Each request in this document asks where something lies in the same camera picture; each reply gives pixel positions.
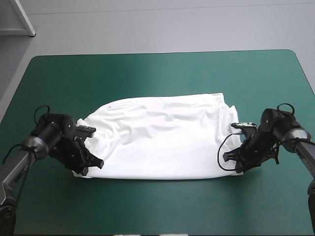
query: floor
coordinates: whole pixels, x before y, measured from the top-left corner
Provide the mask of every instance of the floor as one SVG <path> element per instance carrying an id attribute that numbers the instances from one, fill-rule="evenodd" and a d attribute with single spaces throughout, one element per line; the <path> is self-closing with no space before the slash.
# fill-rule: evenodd
<path id="1" fill-rule="evenodd" d="M 20 2 L 36 36 L 0 37 L 0 120 L 38 55 L 291 49 L 315 89 L 315 0 Z"/>

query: wire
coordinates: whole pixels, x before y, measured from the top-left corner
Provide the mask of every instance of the wire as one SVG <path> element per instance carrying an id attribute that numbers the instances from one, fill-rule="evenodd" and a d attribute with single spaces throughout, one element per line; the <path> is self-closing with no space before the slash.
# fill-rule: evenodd
<path id="1" fill-rule="evenodd" d="M 286 112 L 286 111 L 283 111 L 283 110 L 280 110 L 280 109 L 279 109 L 280 106 L 282 106 L 282 105 L 287 105 L 287 106 L 289 106 L 289 107 L 292 109 L 292 112 L 289 112 L 289 113 L 291 113 L 291 115 L 294 115 L 295 109 L 294 109 L 294 106 L 293 106 L 292 104 L 290 104 L 290 103 L 282 103 L 282 104 L 278 105 L 278 106 L 277 106 L 277 111 L 278 111 L 278 112 L 281 112 L 281 113 Z"/>
<path id="2" fill-rule="evenodd" d="M 225 141 L 226 141 L 229 137 L 231 137 L 232 135 L 235 135 L 235 134 L 229 134 L 229 135 L 224 139 L 224 141 L 222 142 L 222 144 L 220 145 L 220 147 L 219 147 L 219 149 L 218 149 L 218 159 L 217 159 L 218 165 L 219 165 L 219 167 L 220 167 L 222 170 L 224 170 L 224 171 L 238 171 L 238 170 L 241 170 L 241 169 L 243 169 L 244 167 L 246 167 L 246 166 L 248 166 L 248 165 L 254 163 L 256 160 L 258 160 L 258 159 L 264 157 L 264 156 L 265 156 L 267 153 L 269 153 L 269 152 L 274 152 L 274 151 L 276 151 L 276 153 L 279 153 L 279 147 L 280 147 L 281 145 L 283 145 L 284 143 L 289 142 L 289 141 L 295 141 L 295 142 L 293 143 L 293 149 L 294 149 L 294 150 L 295 150 L 295 146 L 296 146 L 296 144 L 297 144 L 298 142 L 308 143 L 308 144 L 311 144 L 311 145 L 315 146 L 315 143 L 312 142 L 312 141 L 310 141 L 310 140 L 308 140 L 308 139 L 300 139 L 300 138 L 287 139 L 287 140 L 284 140 L 284 141 L 282 141 L 282 142 L 277 142 L 276 146 L 274 146 L 274 147 L 271 148 L 270 150 L 264 152 L 262 155 L 260 155 L 260 156 L 258 156 L 258 157 L 256 157 L 256 158 L 254 158 L 253 160 L 249 161 L 248 163 L 246 163 L 246 164 L 245 164 L 244 166 L 242 166 L 242 167 L 235 168 L 235 169 L 226 169 L 226 168 L 224 168 L 224 167 L 221 165 L 221 163 L 220 163 L 220 150 L 221 150 L 223 144 L 225 143 Z"/>
<path id="3" fill-rule="evenodd" d="M 42 105 L 42 106 L 37 107 L 36 110 L 34 111 L 34 122 L 35 122 L 35 124 L 38 124 L 38 122 L 36 121 L 36 113 L 38 112 L 38 110 L 40 110 L 43 107 L 47 107 L 46 114 L 50 113 L 50 107 L 48 105 Z"/>

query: green table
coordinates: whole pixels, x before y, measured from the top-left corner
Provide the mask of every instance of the green table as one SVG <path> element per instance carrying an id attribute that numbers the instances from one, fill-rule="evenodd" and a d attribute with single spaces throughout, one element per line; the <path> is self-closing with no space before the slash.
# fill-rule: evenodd
<path id="1" fill-rule="evenodd" d="M 240 121 L 292 103 L 315 135 L 315 99 L 289 50 L 40 56 L 30 62 L 0 125 L 2 156 L 34 128 L 33 111 L 85 118 L 140 96 L 223 92 Z M 240 177 L 153 181 L 82 179 L 49 157 L 32 166 L 17 211 L 20 234 L 311 235 L 307 187 L 295 154 Z"/>

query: white fabric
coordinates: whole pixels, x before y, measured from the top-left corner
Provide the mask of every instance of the white fabric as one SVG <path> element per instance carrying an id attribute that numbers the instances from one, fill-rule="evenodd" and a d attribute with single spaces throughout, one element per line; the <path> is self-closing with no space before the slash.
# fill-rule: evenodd
<path id="1" fill-rule="evenodd" d="M 102 169 L 89 168 L 87 177 L 125 179 L 199 179 L 236 174 L 219 168 L 217 151 L 238 122 L 234 106 L 222 93 L 176 97 L 139 97 L 106 104 L 78 124 L 96 128 L 86 147 L 104 160 Z M 241 144 L 231 136 L 222 154 Z"/>

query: cloth fold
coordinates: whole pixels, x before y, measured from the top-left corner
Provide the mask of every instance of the cloth fold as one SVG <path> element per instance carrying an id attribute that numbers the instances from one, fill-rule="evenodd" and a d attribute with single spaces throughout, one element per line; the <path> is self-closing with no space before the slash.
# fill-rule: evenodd
<path id="1" fill-rule="evenodd" d="M 138 97 L 101 106 L 78 124 L 96 128 L 86 147 L 104 160 L 102 169 L 90 167 L 86 177 L 124 179 L 202 179 L 234 175 L 217 164 L 217 151 L 238 122 L 234 106 L 228 107 L 222 93 L 174 97 Z M 241 145 L 231 136 L 226 151 Z"/>

